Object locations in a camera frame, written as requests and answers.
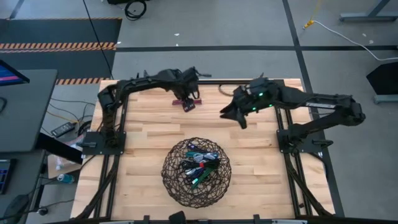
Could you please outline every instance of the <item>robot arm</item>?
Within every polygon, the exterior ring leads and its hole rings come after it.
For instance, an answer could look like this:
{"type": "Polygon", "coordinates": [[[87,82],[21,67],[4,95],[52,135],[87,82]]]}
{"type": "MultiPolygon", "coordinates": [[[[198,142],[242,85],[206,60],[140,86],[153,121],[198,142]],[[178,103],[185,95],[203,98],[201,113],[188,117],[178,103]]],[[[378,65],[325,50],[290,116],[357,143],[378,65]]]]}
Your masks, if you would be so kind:
{"type": "Polygon", "coordinates": [[[130,93],[151,88],[163,88],[165,91],[172,90],[175,97],[182,101],[184,111],[188,112],[195,108],[190,95],[194,99],[200,96],[198,89],[199,76],[210,77],[211,75],[202,75],[198,73],[195,67],[189,68],[184,72],[166,69],[151,77],[145,71],[143,78],[121,80],[100,91],[98,93],[98,101],[103,112],[101,132],[105,135],[106,145],[108,147],[117,146],[117,132],[114,129],[116,111],[130,93]]]}
{"type": "Polygon", "coordinates": [[[235,89],[232,102],[220,111],[220,117],[237,121],[245,129],[247,124],[244,116],[271,106],[287,110],[301,106],[334,110],[328,116],[306,124],[290,125],[289,142],[292,143],[322,129],[339,124],[356,126],[365,119],[361,105],[352,96],[304,93],[296,88],[278,85],[268,78],[256,78],[250,84],[235,89]]]}

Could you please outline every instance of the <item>concrete floor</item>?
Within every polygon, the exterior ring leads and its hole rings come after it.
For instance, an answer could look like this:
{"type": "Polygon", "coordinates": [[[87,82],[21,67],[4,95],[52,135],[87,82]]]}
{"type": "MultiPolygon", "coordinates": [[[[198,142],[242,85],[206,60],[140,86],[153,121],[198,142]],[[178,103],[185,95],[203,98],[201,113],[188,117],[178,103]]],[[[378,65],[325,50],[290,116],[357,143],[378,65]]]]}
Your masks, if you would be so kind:
{"type": "MultiPolygon", "coordinates": [[[[86,1],[92,17],[124,17],[117,6],[100,0],[86,1]]],[[[16,2],[3,0],[0,18],[9,16],[16,2]]],[[[398,45],[398,22],[339,22],[339,13],[365,11],[375,2],[324,0],[315,19],[362,44],[398,45]]],[[[311,16],[316,0],[289,0],[289,4],[301,46],[351,45],[317,24],[301,29],[311,16]]],[[[398,11],[398,1],[392,1],[385,10],[398,11]]],[[[86,17],[82,1],[25,0],[16,19],[55,17],[86,17]]],[[[152,0],[142,19],[123,20],[119,41],[119,47],[293,46],[284,6],[279,0],[152,0]]],[[[398,57],[398,51],[375,54],[398,57]]],[[[330,155],[346,217],[398,220],[395,175],[398,104],[374,105],[371,99],[374,92],[366,79],[366,75],[382,63],[365,51],[306,51],[303,56],[314,92],[352,94],[367,115],[360,126],[338,126],[325,131],[326,138],[335,142],[330,147],[330,155]]],[[[212,73],[213,78],[254,78],[262,72],[271,78],[303,78],[294,51],[266,50],[118,52],[113,74],[121,79],[144,69],[153,74],[165,68],[183,70],[191,66],[200,72],[212,73]]],[[[53,97],[94,102],[97,91],[97,85],[56,86],[53,97]]],[[[57,105],[76,114],[81,114],[84,107],[78,103],[57,105]]],[[[51,130],[63,123],[46,116],[43,127],[51,130]]],[[[74,186],[47,186],[42,204],[73,198],[74,186]]],[[[31,214],[28,223],[66,220],[71,208],[69,203],[53,207],[46,217],[31,214]]]]}

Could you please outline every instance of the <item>black wire basket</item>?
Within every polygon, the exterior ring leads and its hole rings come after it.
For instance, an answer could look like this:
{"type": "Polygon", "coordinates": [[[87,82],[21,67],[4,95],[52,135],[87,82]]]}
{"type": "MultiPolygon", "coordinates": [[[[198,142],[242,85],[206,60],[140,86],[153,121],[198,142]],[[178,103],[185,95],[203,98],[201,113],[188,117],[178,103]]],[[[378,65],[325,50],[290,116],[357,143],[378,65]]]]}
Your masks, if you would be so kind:
{"type": "Polygon", "coordinates": [[[224,150],[208,139],[191,138],[180,141],[167,154],[162,169],[163,184],[169,195],[186,207],[203,208],[216,203],[228,189],[231,181],[231,165],[224,150]],[[220,164],[203,181],[192,188],[192,180],[185,174],[181,163],[186,153],[192,151],[189,146],[196,146],[194,151],[217,152],[220,164]]]}

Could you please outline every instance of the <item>monitor screen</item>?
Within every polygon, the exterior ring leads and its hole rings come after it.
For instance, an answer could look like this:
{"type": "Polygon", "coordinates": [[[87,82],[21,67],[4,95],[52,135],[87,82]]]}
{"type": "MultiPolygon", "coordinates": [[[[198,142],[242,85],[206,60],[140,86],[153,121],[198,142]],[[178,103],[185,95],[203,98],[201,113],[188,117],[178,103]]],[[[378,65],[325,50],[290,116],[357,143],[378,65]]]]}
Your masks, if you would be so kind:
{"type": "Polygon", "coordinates": [[[29,83],[29,79],[0,60],[0,86],[29,83]]]}

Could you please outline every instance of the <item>butcher block tabletop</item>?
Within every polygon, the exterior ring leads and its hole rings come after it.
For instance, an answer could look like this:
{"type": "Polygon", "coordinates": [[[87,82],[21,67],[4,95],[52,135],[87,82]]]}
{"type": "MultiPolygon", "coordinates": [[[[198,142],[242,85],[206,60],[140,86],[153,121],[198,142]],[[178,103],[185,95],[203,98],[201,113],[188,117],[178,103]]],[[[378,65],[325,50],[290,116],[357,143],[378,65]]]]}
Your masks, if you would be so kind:
{"type": "MultiPolygon", "coordinates": [[[[104,80],[100,90],[116,83],[104,80]]],[[[302,90],[300,79],[284,79],[285,85],[302,90]]],[[[228,93],[236,85],[225,85],[228,93]]],[[[203,104],[185,113],[173,106],[174,94],[156,88],[130,94],[124,130],[126,147],[120,158],[114,195],[112,220],[168,220],[173,213],[184,211],[193,219],[294,218],[283,154],[279,152],[274,108],[246,117],[248,128],[235,121],[220,118],[220,110],[231,102],[218,85],[200,85],[203,104]],[[188,208],[170,197],[160,172],[167,153],[184,139],[199,137],[221,146],[230,159],[232,176],[228,191],[215,204],[206,208],[188,208]]],[[[292,110],[295,123],[310,121],[308,108],[292,110]]],[[[102,113],[96,104],[91,130],[97,130],[102,113]]],[[[323,164],[311,155],[301,153],[308,188],[330,213],[334,213],[323,164]]],[[[71,217],[81,213],[98,189],[103,156],[96,156],[84,166],[73,203],[71,217]]],[[[299,202],[301,191],[297,188],[299,202]]],[[[108,192],[104,194],[101,215],[105,214],[108,192]]]]}

